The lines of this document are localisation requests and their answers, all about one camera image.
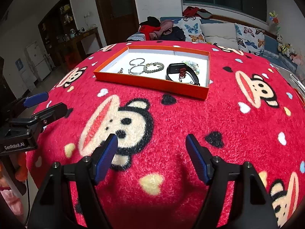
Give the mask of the large silver hoop bangle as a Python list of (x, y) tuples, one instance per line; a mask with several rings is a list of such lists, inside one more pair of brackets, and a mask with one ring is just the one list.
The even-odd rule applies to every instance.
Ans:
[(135, 65), (132, 66), (129, 70), (128, 70), (128, 74), (130, 75), (140, 75), (145, 73), (147, 70), (147, 66), (146, 65)]

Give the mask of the dark wooden side table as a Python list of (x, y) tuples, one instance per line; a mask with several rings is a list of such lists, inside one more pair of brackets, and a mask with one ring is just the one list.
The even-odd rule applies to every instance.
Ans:
[(75, 61), (83, 61), (94, 52), (102, 48), (98, 28), (77, 34), (61, 45), (64, 57), (71, 57)]

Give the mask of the dark shelf cabinet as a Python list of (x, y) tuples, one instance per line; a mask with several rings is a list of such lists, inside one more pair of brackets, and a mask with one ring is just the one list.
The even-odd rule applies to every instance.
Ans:
[(66, 41), (70, 31), (76, 31), (76, 23), (70, 0), (60, 0), (38, 24), (44, 48), (50, 54), (59, 44)]

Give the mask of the orange shallow box tray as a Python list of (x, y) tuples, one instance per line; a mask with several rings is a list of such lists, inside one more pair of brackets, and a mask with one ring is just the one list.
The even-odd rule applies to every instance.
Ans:
[[(203, 44), (175, 41), (144, 41), (120, 43), (104, 47), (91, 58), (96, 61), (94, 75), (98, 81), (124, 84), (150, 90), (170, 92), (177, 95), (205, 100), (209, 92), (211, 49)], [(130, 75), (130, 60), (144, 58), (145, 73)], [(200, 86), (189, 84), (189, 75), (179, 82), (178, 74), (166, 80), (170, 64), (185, 63), (199, 78)]]

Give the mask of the small silver bangle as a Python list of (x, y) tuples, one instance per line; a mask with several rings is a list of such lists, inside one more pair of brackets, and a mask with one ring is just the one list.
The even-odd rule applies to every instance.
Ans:
[(145, 63), (144, 58), (135, 58), (133, 60), (130, 60), (129, 65), (130, 66), (138, 66), (138, 65), (142, 65), (144, 63)]

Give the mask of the black smart band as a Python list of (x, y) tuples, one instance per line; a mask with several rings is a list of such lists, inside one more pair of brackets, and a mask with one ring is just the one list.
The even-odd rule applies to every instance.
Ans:
[(199, 78), (197, 77), (197, 74), (195, 71), (188, 66), (185, 63), (174, 63), (170, 64), (166, 69), (166, 80), (173, 81), (170, 75), (178, 74), (178, 80), (179, 82), (182, 82), (182, 80), (186, 77), (186, 75), (189, 75), (192, 79), (190, 84), (200, 86)]

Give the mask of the plain beige pillow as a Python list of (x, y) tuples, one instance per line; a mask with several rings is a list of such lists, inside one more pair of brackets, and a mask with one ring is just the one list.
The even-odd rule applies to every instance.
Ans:
[(236, 30), (233, 23), (201, 24), (201, 30), (206, 42), (239, 50)]

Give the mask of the pile of clothes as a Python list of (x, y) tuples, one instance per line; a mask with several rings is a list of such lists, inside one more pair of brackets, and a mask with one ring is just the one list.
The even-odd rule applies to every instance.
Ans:
[(147, 20), (139, 24), (139, 33), (148, 40), (186, 41), (184, 31), (174, 26), (172, 20), (160, 21), (156, 17), (147, 17)]

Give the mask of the dark wooden door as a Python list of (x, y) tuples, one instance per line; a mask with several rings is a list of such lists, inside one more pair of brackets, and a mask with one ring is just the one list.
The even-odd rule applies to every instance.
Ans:
[(125, 42), (139, 29), (135, 0), (95, 0), (106, 43)]

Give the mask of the right butterfly pillow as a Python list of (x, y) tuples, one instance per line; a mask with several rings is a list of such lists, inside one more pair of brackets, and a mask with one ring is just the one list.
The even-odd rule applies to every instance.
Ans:
[(262, 55), (265, 49), (265, 31), (241, 24), (234, 24), (239, 50)]

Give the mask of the butterfly pillow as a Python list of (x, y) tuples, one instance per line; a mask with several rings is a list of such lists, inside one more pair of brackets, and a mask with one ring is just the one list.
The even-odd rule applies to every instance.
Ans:
[(188, 42), (205, 43), (201, 30), (201, 20), (198, 17), (184, 17), (177, 26), (181, 28)]
[(239, 50), (262, 55), (265, 49), (265, 31), (241, 24), (234, 24)]

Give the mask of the blue sofa bed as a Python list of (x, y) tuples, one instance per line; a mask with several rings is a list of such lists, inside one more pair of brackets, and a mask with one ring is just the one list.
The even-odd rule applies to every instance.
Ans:
[[(165, 17), (165, 18), (160, 18), (160, 21), (164, 20), (172, 20), (174, 26), (177, 26), (178, 22), (182, 19), (183, 17)], [(220, 20), (214, 20), (214, 19), (202, 19), (200, 18), (202, 24), (207, 24), (207, 23), (229, 23), (225, 21), (220, 21)], [(144, 35), (140, 34), (139, 32), (131, 35), (127, 41), (144, 41)], [(272, 64), (275, 64), (277, 66), (280, 66), (292, 73), (295, 73), (297, 71), (297, 64), (292, 62), (290, 59), (288, 59), (286, 56), (282, 55), (281, 53), (278, 52), (278, 42), (277, 42), (277, 37), (272, 38), (267, 35), (265, 32), (265, 49), (261, 57), (267, 59), (270, 61)]]

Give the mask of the left butterfly pillow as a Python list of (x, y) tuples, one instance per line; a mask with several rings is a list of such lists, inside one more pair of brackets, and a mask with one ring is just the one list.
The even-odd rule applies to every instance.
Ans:
[(205, 43), (201, 30), (201, 20), (198, 17), (184, 17), (177, 26), (181, 28), (188, 42)]

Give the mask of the plush toys pile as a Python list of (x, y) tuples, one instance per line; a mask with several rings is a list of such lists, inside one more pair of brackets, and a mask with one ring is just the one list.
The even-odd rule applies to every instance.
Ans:
[(283, 38), (280, 34), (277, 34), (277, 42), (278, 42), (278, 52), (282, 55), (286, 56), (292, 62), (297, 65), (303, 65), (304, 61), (302, 57), (296, 53), (296, 50), (292, 47), (291, 44), (285, 44), (283, 42)]

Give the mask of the colourful toy flower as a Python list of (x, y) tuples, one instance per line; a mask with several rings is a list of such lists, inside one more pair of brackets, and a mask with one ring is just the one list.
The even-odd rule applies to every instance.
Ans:
[(275, 11), (269, 13), (270, 18), (270, 28), (272, 31), (275, 31), (275, 33), (279, 33), (280, 31), (280, 22), (278, 18), (278, 14), (275, 13)]

